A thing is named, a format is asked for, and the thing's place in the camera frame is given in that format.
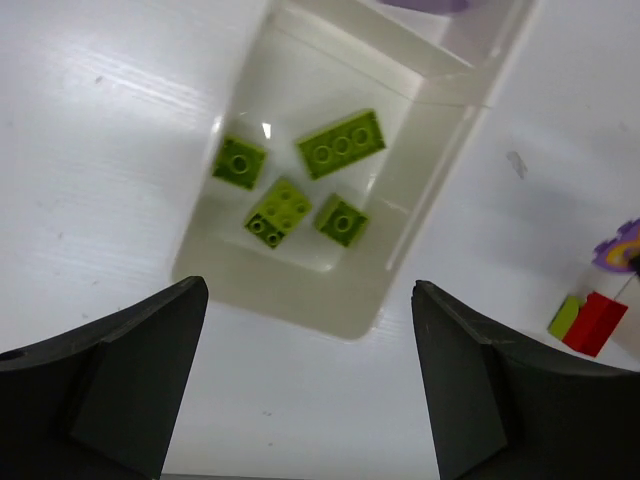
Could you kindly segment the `purple square lego brick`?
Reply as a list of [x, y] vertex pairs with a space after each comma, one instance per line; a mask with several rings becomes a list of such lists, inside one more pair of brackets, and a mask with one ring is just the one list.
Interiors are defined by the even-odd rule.
[[639, 274], [639, 219], [620, 226], [613, 239], [595, 247], [592, 264], [615, 274]]

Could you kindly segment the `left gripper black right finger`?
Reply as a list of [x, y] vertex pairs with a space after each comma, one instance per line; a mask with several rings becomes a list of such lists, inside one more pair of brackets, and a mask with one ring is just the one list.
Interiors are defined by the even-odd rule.
[[635, 479], [639, 376], [540, 343], [428, 281], [412, 315], [444, 479]]

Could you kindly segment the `lime curved lego brick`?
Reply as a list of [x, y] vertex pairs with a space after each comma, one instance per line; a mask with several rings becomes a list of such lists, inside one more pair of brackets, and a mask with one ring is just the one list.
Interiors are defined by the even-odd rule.
[[309, 198], [287, 177], [280, 177], [249, 211], [244, 228], [275, 249], [311, 210]]

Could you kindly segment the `red tall lego brick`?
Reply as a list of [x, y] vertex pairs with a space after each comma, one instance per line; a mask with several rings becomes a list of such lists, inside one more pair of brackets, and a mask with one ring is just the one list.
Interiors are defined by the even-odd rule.
[[627, 305], [592, 292], [562, 341], [576, 352], [596, 357], [627, 310]]

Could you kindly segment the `small lime green lego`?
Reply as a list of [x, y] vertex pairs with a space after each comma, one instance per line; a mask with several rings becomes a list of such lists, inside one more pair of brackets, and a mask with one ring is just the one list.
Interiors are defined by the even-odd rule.
[[252, 191], [261, 176], [268, 153], [261, 146], [226, 135], [215, 156], [212, 177]]

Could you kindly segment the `lime and white lego base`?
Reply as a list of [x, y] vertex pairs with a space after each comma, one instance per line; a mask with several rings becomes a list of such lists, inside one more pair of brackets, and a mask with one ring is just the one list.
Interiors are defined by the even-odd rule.
[[340, 195], [333, 193], [314, 220], [316, 230], [342, 247], [348, 248], [364, 233], [369, 217]]

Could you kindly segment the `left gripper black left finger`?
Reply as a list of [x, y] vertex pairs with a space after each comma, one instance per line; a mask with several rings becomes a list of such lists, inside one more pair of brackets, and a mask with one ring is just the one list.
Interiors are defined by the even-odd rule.
[[2, 478], [159, 478], [207, 303], [191, 276], [2, 353]]

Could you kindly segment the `purple rounded lego block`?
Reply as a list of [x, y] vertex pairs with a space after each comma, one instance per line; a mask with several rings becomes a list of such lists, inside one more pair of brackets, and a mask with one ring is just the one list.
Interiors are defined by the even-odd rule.
[[485, 0], [381, 0], [381, 3], [397, 8], [434, 15], [461, 13], [486, 4]]

